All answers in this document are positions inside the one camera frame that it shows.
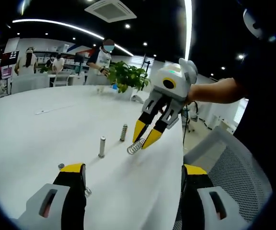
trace ceiling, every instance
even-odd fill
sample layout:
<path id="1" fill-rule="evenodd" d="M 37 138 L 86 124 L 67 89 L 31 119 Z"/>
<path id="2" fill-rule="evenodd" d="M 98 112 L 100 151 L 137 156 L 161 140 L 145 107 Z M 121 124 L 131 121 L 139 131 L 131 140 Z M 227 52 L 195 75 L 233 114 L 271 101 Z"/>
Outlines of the ceiling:
<path id="1" fill-rule="evenodd" d="M 8 38 L 44 37 L 92 47 L 101 41 L 91 35 L 64 26 L 49 23 L 14 23 L 14 19 L 37 18 L 72 24 L 103 37 L 113 39 L 134 55 L 155 60 L 177 62 L 185 54 L 184 0 L 121 0 L 136 19 L 107 23 L 84 11 L 95 1 L 87 0 L 31 0 L 24 14 L 19 14 L 20 0 L 9 0 L 0 5 L 0 48 Z M 243 9 L 236 0 L 192 0 L 193 33 L 190 59 L 199 72 L 207 77 L 221 79 L 232 76 L 252 36 L 242 20 Z M 125 55 L 115 49 L 113 55 Z"/>

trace white planter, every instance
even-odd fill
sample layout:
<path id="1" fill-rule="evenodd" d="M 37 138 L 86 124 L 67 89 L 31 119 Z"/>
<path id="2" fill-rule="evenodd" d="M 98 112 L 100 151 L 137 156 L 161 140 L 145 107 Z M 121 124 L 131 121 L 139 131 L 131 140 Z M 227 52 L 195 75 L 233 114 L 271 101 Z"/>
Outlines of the white planter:
<path id="1" fill-rule="evenodd" d="M 119 88 L 117 88 L 116 90 L 115 98 L 121 101 L 129 101 L 130 97 L 133 94 L 134 88 L 129 86 L 125 92 L 120 92 L 120 93 L 118 92 L 118 90 Z"/>

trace chair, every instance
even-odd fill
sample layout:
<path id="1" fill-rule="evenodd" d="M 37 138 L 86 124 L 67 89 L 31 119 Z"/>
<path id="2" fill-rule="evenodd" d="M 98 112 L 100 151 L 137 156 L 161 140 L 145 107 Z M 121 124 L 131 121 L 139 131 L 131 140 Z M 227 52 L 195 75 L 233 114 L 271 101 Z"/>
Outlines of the chair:
<path id="1" fill-rule="evenodd" d="M 26 74 L 15 76 L 11 81 L 11 93 L 25 92 L 49 87 L 47 74 Z"/>
<path id="2" fill-rule="evenodd" d="M 184 155 L 184 164 L 194 164 L 203 155 L 218 158 L 208 176 L 214 186 L 222 187 L 237 201 L 241 216 L 251 222 L 272 192 L 268 178 L 252 154 L 233 135 L 216 127 Z"/>
<path id="3" fill-rule="evenodd" d="M 70 76 L 70 72 L 68 72 L 68 71 L 62 71 L 62 72 L 56 74 L 54 82 L 52 82 L 53 87 L 68 86 L 69 76 Z"/>

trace metal screw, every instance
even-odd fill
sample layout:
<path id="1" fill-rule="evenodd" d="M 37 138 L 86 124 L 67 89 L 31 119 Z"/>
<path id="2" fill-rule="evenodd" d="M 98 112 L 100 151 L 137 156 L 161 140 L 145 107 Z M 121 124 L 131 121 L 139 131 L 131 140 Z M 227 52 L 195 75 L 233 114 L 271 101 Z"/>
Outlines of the metal screw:
<path id="1" fill-rule="evenodd" d="M 59 170 L 63 169 L 64 167 L 65 167 L 64 164 L 59 164 L 59 165 L 58 165 Z"/>
<path id="2" fill-rule="evenodd" d="M 124 124 L 121 132 L 120 141 L 123 142 L 125 140 L 126 134 L 127 134 L 127 124 Z"/>
<path id="3" fill-rule="evenodd" d="M 92 194 L 92 192 L 91 192 L 90 188 L 86 187 L 86 190 L 85 190 L 86 198 L 88 198 L 91 194 Z"/>
<path id="4" fill-rule="evenodd" d="M 101 137 L 99 158 L 104 158 L 105 157 L 105 153 L 104 153 L 105 141 L 106 141 L 106 138 L 105 137 Z"/>

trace led strip light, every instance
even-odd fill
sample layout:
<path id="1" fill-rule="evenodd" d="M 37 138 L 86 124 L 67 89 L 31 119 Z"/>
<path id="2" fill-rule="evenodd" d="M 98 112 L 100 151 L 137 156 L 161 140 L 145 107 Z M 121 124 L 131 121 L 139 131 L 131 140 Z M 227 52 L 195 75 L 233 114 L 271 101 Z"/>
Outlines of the led strip light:
<path id="1" fill-rule="evenodd" d="M 88 30 L 79 28 L 79 27 L 74 26 L 74 25 L 66 24 L 66 23 L 55 22 L 55 21 L 45 20 L 45 19 L 18 19 L 18 20 L 12 21 L 12 23 L 24 23 L 24 22 L 39 22 L 39 23 L 52 23 L 52 24 L 57 24 L 57 25 L 63 25 L 63 26 L 66 26 L 66 27 L 69 27 L 69 28 L 72 28 L 72 29 L 75 29 L 75 30 L 79 30 L 79 31 L 84 32 L 86 34 L 92 35 L 92 36 L 97 37 L 101 40 L 104 40 L 104 37 L 102 37 L 98 34 L 95 34 L 95 33 L 90 32 Z M 117 47 L 118 49 L 122 50 L 123 52 L 125 52 L 126 54 L 128 54 L 130 56 L 134 56 L 132 53 L 130 53 L 129 51 L 127 51 L 126 49 L 122 48 L 121 46 L 119 46 L 117 44 L 115 44 L 115 47 Z"/>
<path id="2" fill-rule="evenodd" d="M 189 50 L 191 43 L 191 32 L 192 32 L 192 2 L 191 0 L 185 1 L 186 10 L 186 50 L 185 50 L 185 60 L 189 59 Z"/>

